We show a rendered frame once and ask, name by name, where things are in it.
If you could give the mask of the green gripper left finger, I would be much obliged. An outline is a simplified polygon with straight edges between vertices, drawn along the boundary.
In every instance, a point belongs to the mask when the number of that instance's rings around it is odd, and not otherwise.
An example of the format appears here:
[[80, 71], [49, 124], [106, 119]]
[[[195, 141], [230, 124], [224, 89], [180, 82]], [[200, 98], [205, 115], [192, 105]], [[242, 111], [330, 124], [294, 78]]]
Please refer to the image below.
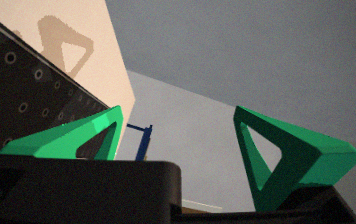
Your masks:
[[8, 142], [0, 154], [38, 158], [76, 159], [76, 150], [99, 132], [109, 129], [93, 159], [114, 160], [123, 124], [121, 106]]

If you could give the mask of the dark grey perforated base plate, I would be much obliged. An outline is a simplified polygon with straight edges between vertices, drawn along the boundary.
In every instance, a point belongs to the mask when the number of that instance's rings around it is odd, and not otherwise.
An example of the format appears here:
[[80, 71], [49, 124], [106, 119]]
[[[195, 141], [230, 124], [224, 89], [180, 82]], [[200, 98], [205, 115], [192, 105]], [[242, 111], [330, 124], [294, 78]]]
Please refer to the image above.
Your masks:
[[[0, 22], [0, 150], [109, 108]], [[79, 147], [76, 158], [93, 159], [108, 129]]]

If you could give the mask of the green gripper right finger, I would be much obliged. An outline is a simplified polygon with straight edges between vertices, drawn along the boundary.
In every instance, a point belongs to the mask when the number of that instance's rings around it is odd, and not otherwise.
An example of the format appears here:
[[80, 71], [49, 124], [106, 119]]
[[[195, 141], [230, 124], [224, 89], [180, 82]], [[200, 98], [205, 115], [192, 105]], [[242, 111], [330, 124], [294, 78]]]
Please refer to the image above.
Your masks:
[[[333, 186], [356, 165], [356, 149], [346, 141], [240, 105], [233, 121], [255, 211], [276, 210], [298, 188]], [[281, 150], [282, 157], [273, 172], [247, 126]]]

